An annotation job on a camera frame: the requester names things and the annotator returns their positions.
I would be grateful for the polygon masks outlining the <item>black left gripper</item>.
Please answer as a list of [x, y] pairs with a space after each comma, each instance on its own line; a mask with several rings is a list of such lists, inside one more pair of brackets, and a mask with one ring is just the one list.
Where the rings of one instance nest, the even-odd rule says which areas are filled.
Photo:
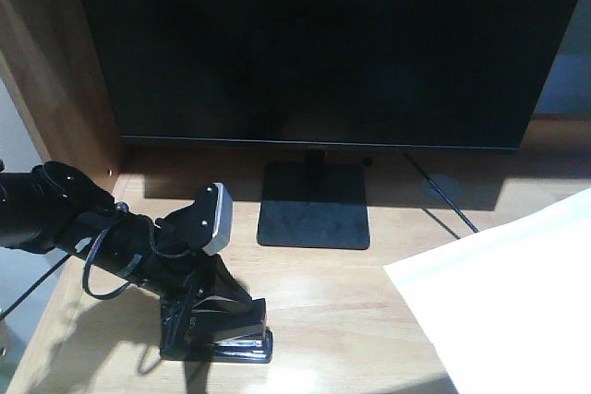
[[[211, 236], [196, 219], [177, 211], [164, 219], [117, 211], [111, 217], [94, 212], [78, 216], [59, 236], [59, 248], [85, 261], [84, 292], [109, 300], [130, 285], [159, 295], [160, 356], [164, 360], [193, 360], [187, 338], [192, 309], [248, 311], [252, 298], [232, 277]], [[109, 293], [90, 288], [90, 271], [97, 267], [126, 282]]]

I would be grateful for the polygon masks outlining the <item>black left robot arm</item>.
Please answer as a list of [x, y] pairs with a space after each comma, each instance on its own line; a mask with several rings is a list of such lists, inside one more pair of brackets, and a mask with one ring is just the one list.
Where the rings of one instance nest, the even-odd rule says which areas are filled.
[[1, 245], [33, 254], [54, 248], [84, 260], [82, 286], [98, 267], [124, 280], [108, 300], [135, 285], [160, 298], [160, 355], [212, 358], [226, 340], [261, 328], [249, 294], [219, 255], [229, 242], [232, 199], [220, 183], [163, 219], [132, 213], [80, 170], [58, 161], [1, 175]]

